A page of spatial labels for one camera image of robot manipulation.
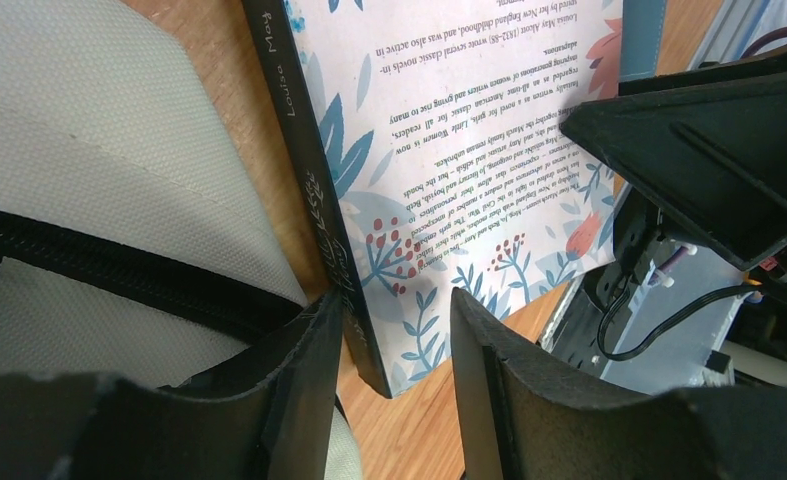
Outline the beige canvas backpack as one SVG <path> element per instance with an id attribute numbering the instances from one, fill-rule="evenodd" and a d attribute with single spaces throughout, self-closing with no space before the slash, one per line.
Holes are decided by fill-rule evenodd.
<path id="1" fill-rule="evenodd" d="M 0 1 L 0 374 L 184 388 L 313 303 L 170 35 Z M 361 475 L 335 390 L 320 479 Z"/>

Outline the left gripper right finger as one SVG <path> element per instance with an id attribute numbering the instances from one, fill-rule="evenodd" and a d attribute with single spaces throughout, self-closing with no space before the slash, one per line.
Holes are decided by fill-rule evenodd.
<path id="1" fill-rule="evenodd" d="M 787 388 L 635 392 L 552 356 L 458 288 L 450 325 L 469 479 L 787 479 Z"/>

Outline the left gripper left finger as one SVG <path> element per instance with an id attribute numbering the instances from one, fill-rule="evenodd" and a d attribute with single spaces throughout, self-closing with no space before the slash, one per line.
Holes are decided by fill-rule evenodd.
<path id="1" fill-rule="evenodd" d="M 327 293 L 184 388 L 0 374 L 0 479 L 320 479 L 342 316 Z"/>

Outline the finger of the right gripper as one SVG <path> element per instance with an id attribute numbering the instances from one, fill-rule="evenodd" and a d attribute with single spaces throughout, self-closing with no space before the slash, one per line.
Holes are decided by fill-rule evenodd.
<path id="1" fill-rule="evenodd" d="M 625 83 L 560 130 L 733 266 L 787 246 L 787 45 Z"/>

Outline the floral white cover book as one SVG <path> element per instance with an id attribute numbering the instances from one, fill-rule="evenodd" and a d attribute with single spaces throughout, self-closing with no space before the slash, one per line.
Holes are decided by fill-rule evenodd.
<path id="1" fill-rule="evenodd" d="M 452 354 L 450 299 L 496 318 L 614 258 L 614 175 L 561 132 L 617 93 L 619 1 L 247 1 L 362 379 Z"/>

